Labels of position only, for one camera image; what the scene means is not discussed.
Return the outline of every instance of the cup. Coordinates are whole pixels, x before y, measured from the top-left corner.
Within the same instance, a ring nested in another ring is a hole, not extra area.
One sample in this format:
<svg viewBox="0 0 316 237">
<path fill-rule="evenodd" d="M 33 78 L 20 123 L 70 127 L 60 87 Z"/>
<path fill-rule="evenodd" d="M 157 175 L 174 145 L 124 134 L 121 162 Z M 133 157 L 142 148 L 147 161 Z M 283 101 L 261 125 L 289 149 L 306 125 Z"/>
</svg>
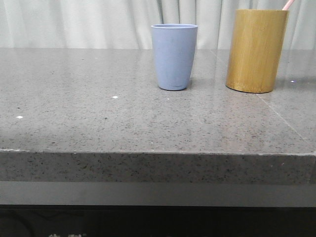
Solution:
<svg viewBox="0 0 316 237">
<path fill-rule="evenodd" d="M 198 26 L 153 25 L 152 40 L 158 85 L 165 90 L 183 90 L 190 81 Z"/>
<path fill-rule="evenodd" d="M 236 10 L 226 86 L 265 93 L 274 88 L 288 11 Z"/>
</svg>

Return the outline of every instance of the white curtain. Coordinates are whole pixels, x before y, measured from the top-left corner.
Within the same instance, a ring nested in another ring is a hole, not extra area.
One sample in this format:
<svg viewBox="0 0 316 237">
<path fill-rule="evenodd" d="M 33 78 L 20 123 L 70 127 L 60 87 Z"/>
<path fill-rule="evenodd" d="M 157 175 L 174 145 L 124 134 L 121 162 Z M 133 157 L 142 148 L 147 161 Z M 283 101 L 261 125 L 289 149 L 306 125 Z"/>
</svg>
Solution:
<svg viewBox="0 0 316 237">
<path fill-rule="evenodd" d="M 229 49 L 235 9 L 287 0 L 0 0 L 0 47 L 150 49 L 150 26 L 199 25 L 197 47 Z M 284 49 L 315 49 L 316 0 L 296 0 Z"/>
</svg>

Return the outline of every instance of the speckled stone surface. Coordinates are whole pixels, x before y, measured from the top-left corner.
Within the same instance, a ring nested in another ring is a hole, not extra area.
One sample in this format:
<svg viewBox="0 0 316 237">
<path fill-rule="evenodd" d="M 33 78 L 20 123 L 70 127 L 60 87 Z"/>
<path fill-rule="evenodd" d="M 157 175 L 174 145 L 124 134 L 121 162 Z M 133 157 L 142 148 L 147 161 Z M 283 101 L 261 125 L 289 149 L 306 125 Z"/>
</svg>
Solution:
<svg viewBox="0 0 316 237">
<path fill-rule="evenodd" d="M 283 52 L 260 95 L 225 87 L 228 51 L 198 50 L 183 91 L 158 88 L 151 50 L 0 55 L 2 181 L 316 181 L 313 51 Z"/>
</svg>

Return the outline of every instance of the plastic cup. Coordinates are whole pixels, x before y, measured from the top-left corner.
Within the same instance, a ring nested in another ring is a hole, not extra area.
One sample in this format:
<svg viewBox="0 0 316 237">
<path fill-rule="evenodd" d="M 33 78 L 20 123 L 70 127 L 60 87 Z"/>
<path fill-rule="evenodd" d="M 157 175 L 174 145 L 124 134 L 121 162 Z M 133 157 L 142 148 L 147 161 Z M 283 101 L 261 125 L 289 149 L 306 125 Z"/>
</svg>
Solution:
<svg viewBox="0 0 316 237">
<path fill-rule="evenodd" d="M 197 44 L 198 26 L 160 24 L 152 26 L 154 61 L 158 85 L 183 90 L 189 82 Z"/>
</svg>

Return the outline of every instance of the yellow cup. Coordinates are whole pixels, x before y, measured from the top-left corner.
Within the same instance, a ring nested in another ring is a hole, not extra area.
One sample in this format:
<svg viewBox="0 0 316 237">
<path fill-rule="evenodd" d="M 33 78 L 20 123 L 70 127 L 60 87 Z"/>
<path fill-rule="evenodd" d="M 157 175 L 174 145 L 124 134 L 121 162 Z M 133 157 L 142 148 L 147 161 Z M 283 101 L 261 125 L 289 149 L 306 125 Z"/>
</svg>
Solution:
<svg viewBox="0 0 316 237">
<path fill-rule="evenodd" d="M 236 10 L 226 86 L 243 92 L 273 90 L 288 11 Z"/>
</svg>

